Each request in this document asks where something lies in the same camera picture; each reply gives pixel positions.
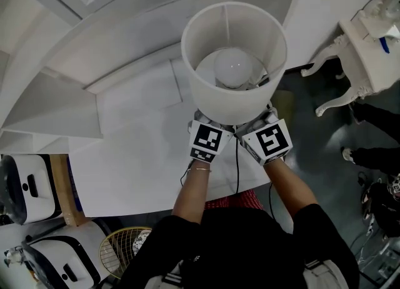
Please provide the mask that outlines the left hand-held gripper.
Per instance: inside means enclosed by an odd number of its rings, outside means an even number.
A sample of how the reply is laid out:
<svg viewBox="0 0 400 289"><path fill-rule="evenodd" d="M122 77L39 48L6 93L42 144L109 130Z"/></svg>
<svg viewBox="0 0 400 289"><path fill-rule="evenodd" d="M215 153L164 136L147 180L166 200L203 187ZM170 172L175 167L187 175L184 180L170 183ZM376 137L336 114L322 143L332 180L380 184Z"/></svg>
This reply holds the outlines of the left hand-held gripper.
<svg viewBox="0 0 400 289"><path fill-rule="evenodd" d="M188 124L189 155L194 160L211 163L220 155L234 136L234 127L219 124L201 111L194 113L194 119Z"/></svg>

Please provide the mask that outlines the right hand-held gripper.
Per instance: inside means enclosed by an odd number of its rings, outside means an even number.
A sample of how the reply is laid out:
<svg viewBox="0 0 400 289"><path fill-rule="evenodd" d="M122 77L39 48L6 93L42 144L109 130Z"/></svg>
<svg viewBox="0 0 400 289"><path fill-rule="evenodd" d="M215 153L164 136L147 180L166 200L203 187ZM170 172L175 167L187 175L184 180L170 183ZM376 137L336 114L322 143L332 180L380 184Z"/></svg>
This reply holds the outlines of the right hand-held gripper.
<svg viewBox="0 0 400 289"><path fill-rule="evenodd" d="M286 122L278 118L276 108L266 109L256 119L239 125L235 137L261 166L282 158L293 148Z"/></svg>

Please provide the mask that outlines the white table lamp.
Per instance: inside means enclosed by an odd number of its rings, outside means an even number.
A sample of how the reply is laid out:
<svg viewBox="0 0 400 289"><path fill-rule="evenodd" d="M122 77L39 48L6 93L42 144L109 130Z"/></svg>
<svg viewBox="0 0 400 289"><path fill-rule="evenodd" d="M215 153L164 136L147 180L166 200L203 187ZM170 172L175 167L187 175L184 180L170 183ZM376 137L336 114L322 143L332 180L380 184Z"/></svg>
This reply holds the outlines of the white table lamp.
<svg viewBox="0 0 400 289"><path fill-rule="evenodd" d="M207 56L226 48L242 49L266 70L269 81L257 88L233 91L206 81L196 69ZM181 38L182 59L197 108L211 120L237 125L259 116L286 69L288 47L283 27L265 10L248 3L225 2L199 11Z"/></svg>

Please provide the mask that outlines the person's left forearm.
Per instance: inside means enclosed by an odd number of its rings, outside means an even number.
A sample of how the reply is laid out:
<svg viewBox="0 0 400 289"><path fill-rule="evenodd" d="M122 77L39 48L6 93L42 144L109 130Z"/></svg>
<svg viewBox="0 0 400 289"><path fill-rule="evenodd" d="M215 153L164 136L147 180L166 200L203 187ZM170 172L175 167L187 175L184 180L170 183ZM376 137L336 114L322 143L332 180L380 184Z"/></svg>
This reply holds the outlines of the person's left forearm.
<svg viewBox="0 0 400 289"><path fill-rule="evenodd" d="M177 196L172 215L200 224L208 192L210 164L194 160Z"/></svg>

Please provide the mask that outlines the person's right forearm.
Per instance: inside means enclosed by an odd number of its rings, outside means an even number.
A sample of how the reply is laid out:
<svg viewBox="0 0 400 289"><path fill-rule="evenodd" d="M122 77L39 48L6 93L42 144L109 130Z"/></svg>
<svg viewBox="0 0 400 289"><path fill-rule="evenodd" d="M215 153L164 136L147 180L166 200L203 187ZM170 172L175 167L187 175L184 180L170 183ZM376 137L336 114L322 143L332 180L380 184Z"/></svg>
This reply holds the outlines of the person's right forearm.
<svg viewBox="0 0 400 289"><path fill-rule="evenodd" d="M318 203L308 185L282 159L278 158L263 168L291 218L301 209Z"/></svg>

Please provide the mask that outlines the white table top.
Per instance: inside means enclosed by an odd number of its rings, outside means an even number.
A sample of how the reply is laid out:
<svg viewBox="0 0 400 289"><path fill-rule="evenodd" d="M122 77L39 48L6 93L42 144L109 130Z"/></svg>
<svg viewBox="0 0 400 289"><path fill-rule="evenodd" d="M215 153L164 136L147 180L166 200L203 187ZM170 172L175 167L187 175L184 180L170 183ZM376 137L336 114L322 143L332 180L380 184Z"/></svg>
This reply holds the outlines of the white table top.
<svg viewBox="0 0 400 289"><path fill-rule="evenodd" d="M71 153L84 214L123 216L170 210L189 163L188 123L195 109L186 97Z"/></svg>

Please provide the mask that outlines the red checkered cloth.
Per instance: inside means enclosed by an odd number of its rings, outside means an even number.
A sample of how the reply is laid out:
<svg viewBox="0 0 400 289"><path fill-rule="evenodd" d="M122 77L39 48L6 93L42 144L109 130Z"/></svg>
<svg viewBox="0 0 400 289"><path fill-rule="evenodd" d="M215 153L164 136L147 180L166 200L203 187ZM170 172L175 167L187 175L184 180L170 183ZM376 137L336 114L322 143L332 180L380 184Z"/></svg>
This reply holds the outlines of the red checkered cloth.
<svg viewBox="0 0 400 289"><path fill-rule="evenodd" d="M264 209L253 189L216 200L207 201L204 207L205 210L215 208L252 208L258 210Z"/></svg>

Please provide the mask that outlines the person's black shirt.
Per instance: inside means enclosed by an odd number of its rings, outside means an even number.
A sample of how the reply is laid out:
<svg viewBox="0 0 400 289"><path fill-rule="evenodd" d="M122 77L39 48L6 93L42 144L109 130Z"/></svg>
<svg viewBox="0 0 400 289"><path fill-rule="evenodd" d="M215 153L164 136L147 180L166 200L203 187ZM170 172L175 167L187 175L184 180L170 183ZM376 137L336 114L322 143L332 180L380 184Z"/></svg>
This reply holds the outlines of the person's black shirt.
<svg viewBox="0 0 400 289"><path fill-rule="evenodd" d="M184 289L307 289L303 272L314 260L331 260L349 289L359 288L356 259L319 205L295 214L292 233L260 209L214 208L200 223L160 220L118 289L145 289L173 270Z"/></svg>

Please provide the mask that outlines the black white floral cushion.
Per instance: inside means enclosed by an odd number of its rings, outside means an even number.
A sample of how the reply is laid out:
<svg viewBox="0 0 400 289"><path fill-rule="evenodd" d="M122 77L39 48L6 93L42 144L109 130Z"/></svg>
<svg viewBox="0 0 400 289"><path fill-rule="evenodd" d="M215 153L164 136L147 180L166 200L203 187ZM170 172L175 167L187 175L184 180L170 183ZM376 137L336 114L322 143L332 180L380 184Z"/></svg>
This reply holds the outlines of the black white floral cushion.
<svg viewBox="0 0 400 289"><path fill-rule="evenodd" d="M146 241L147 237L151 233L151 230L142 230L137 237L135 237L134 242L132 244L132 251L134 255L137 255L140 248L143 246L144 242Z"/></svg>

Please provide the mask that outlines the white ornate dressing table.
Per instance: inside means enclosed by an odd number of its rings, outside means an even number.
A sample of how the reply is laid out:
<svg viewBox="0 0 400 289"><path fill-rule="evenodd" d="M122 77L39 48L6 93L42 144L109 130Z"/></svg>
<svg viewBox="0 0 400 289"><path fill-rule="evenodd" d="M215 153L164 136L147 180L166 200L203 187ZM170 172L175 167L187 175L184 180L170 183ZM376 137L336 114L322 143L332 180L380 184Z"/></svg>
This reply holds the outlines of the white ornate dressing table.
<svg viewBox="0 0 400 289"><path fill-rule="evenodd" d="M339 27L342 34L317 53L311 68L301 70L301 76L307 77L328 59L339 58L342 75L350 82L342 96L316 108L318 117L329 108L378 94L400 81L400 0L370 0L352 19L340 20ZM386 38L389 54L382 49L381 37Z"/></svg>

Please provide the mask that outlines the brown cardboard box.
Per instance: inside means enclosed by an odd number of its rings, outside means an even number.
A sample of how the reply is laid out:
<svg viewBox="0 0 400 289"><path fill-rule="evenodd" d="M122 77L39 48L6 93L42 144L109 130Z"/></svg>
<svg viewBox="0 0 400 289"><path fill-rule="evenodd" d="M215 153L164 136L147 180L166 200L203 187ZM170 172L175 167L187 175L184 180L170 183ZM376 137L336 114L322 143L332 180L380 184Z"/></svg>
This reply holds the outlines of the brown cardboard box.
<svg viewBox="0 0 400 289"><path fill-rule="evenodd" d="M51 169L62 216L68 226L80 226L90 219L78 206L78 193L73 183L68 155L50 155Z"/></svg>

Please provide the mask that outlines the white and black appliance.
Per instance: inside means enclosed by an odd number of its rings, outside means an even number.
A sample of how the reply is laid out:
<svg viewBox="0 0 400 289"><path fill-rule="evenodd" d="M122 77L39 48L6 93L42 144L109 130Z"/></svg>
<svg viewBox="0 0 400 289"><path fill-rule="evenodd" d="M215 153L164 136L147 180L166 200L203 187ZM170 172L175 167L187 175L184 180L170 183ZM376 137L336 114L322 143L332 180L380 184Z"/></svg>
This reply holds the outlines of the white and black appliance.
<svg viewBox="0 0 400 289"><path fill-rule="evenodd" d="M109 273L99 248L108 229L96 220L56 226L21 243L27 262L46 289L91 289Z"/></svg>
<svg viewBox="0 0 400 289"><path fill-rule="evenodd" d="M0 204L19 225L62 216L49 155L2 155Z"/></svg>

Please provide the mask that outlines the grey metal equipment frame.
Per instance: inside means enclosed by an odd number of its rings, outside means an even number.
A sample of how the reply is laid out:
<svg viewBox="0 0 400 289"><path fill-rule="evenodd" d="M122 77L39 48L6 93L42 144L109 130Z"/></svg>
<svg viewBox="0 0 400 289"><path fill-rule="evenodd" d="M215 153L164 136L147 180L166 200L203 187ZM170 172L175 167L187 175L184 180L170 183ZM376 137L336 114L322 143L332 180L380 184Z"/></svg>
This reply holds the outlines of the grey metal equipment frame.
<svg viewBox="0 0 400 289"><path fill-rule="evenodd" d="M376 235L358 251L359 289L400 289L400 237Z"/></svg>

